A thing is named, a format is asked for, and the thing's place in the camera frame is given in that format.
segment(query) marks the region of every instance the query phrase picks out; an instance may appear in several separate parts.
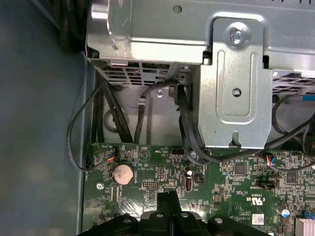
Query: motherboard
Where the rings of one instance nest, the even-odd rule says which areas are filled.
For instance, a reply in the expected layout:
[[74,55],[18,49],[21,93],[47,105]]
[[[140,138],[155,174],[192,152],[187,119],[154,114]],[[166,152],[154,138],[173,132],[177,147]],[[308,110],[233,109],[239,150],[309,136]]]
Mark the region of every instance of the motherboard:
[[[224,155],[239,149],[211,149]],[[82,231],[115,216],[157,209],[159,192],[176,191],[183,211],[205,222],[222,215],[274,236],[293,236],[295,220],[315,211],[313,168],[279,173],[264,154],[224,163],[196,166],[181,147],[90,143],[87,165],[107,160],[85,174]],[[277,167],[308,164],[299,151],[271,151]]]

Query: chip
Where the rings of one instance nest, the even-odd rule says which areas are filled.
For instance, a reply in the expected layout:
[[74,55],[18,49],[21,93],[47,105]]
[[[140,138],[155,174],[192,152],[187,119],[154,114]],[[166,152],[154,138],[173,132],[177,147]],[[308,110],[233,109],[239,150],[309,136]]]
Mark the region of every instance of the chip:
[[245,165],[244,164],[235,164],[234,174],[235,175],[245,175]]
[[286,183],[296,183],[296,173],[287,173]]
[[203,174],[196,173],[196,174],[194,174],[193,179],[194,179],[195,183],[203,183],[204,176],[203,176]]
[[213,204],[213,208],[214,208],[214,209],[220,209],[220,207],[221,207],[221,204],[220,204],[220,203],[214,203],[214,204]]
[[221,202],[221,200],[222,200],[221,194],[215,194],[214,199],[215,199],[215,202],[217,202],[217,203]]

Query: white label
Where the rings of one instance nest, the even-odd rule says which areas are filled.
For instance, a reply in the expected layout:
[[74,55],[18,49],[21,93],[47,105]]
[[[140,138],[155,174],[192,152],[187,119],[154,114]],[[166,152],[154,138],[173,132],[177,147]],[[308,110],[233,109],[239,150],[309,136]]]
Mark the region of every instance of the white label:
[[264,225],[264,214],[253,214],[252,225]]

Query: mounting hole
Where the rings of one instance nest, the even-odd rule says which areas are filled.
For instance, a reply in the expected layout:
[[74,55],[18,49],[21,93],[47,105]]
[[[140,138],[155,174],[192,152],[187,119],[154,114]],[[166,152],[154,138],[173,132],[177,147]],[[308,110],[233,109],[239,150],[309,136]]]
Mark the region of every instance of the mounting hole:
[[242,94],[242,91],[239,88],[235,88],[232,90],[232,94],[234,97],[239,97]]
[[188,218],[188,214],[187,214],[186,212],[183,212],[183,213],[181,214],[181,216],[182,216],[183,218]]
[[222,224],[223,223],[223,220],[221,218],[215,218],[215,222],[217,224]]
[[179,5],[173,6],[173,12],[176,14],[180,14],[183,11],[183,8]]

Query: wire bundle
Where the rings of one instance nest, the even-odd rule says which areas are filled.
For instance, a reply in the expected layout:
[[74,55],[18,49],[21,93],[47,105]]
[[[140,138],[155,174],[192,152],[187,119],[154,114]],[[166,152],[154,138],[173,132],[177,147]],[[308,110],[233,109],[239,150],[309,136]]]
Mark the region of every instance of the wire bundle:
[[275,157],[267,156],[267,166],[272,167],[275,160],[276,160]]
[[[202,160],[204,160],[203,163],[200,163],[200,165],[207,165],[210,163],[210,161],[226,162],[226,161],[231,161],[231,160],[236,160],[236,159],[242,159],[242,158],[256,155],[258,153],[264,152],[264,151],[272,149],[272,148],[276,148],[279,145],[283,144],[284,142],[288,141],[289,139],[293,138],[297,134],[303,132],[304,130],[306,130],[304,132],[304,134],[307,133],[308,127],[309,127],[311,121],[314,120],[314,116],[312,116],[308,121],[304,122],[303,124],[301,124],[297,128],[293,129],[291,132],[288,132],[285,135],[283,135],[282,137],[275,139],[269,143],[266,143],[265,148],[263,150],[253,149],[253,150],[246,150],[246,151],[243,151],[240,153],[227,154],[227,155],[223,155],[223,156],[214,156],[214,155],[208,155],[207,153],[205,153],[200,148],[200,146],[198,145],[198,143],[196,141],[196,136],[194,134],[194,130],[193,130],[193,126],[192,126],[192,119],[190,116],[188,101],[186,98],[184,87],[182,87],[182,86],[178,87],[178,105],[179,105],[179,110],[181,113],[180,123],[181,122],[183,123],[182,124],[183,125],[183,132],[185,133],[185,136],[187,137],[187,140],[188,140],[187,142],[184,142],[183,145],[187,145],[188,147],[190,147],[193,151],[195,151],[195,153]],[[292,171],[300,171],[300,170],[303,170],[305,168],[311,167],[313,164],[314,163],[312,162],[311,164],[309,164],[307,166],[293,169]],[[276,168],[273,166],[272,166],[272,168],[277,170],[277,171],[282,171],[282,169],[279,169],[279,168]]]
[[[175,86],[177,84],[178,84],[178,81],[176,81],[176,80],[166,80],[164,82],[157,83],[155,85],[152,85],[152,86],[148,87],[142,93],[141,98],[146,98],[150,92],[152,92],[152,91],[154,91],[156,89],[163,89],[165,87]],[[134,143],[135,144],[139,144],[145,110],[146,110],[146,105],[145,104],[139,105],[139,109],[138,109],[138,123],[137,123],[136,131],[134,133]]]
[[107,159],[107,162],[113,162],[115,159],[115,151],[112,150],[111,153],[109,154],[109,158]]
[[[106,162],[108,160],[104,160],[104,161],[102,161],[102,162],[98,163],[97,165],[92,166],[90,168],[81,167],[76,162],[76,160],[74,159],[74,156],[73,156],[72,147],[71,147],[71,133],[72,133],[73,126],[74,126],[75,122],[77,121],[77,119],[79,118],[79,116],[81,115],[81,113],[93,101],[94,97],[97,95],[97,93],[102,88],[104,88],[104,94],[105,94],[107,102],[108,102],[108,104],[110,106],[110,110],[112,112],[112,115],[113,115],[114,122],[116,124],[117,130],[120,130],[121,135],[122,135],[121,137],[123,137],[122,142],[129,142],[129,141],[131,143],[133,142],[131,134],[130,134],[130,131],[129,131],[129,128],[128,128],[128,125],[127,125],[127,122],[126,122],[126,118],[125,118],[125,116],[124,116],[124,114],[123,114],[123,112],[121,110],[121,107],[120,107],[119,103],[117,102],[117,100],[116,100],[116,98],[115,98],[115,96],[113,94],[113,91],[111,89],[110,84],[108,83],[108,81],[106,79],[102,78],[102,76],[98,72],[96,73],[96,79],[98,81],[98,86],[94,89],[94,91],[91,93],[91,95],[89,96],[87,101],[83,104],[83,106],[80,108],[80,110],[71,119],[71,121],[69,123],[69,126],[68,126],[67,137],[66,137],[66,146],[67,146],[68,156],[69,156],[69,159],[70,159],[72,165],[74,167],[76,167],[79,171],[85,171],[85,172],[94,171],[96,169],[99,169],[101,166],[106,164]],[[97,131],[99,133],[103,133],[102,125],[101,125],[101,127],[97,128]]]
[[54,0],[60,33],[60,45],[66,52],[78,53],[85,48],[87,0]]

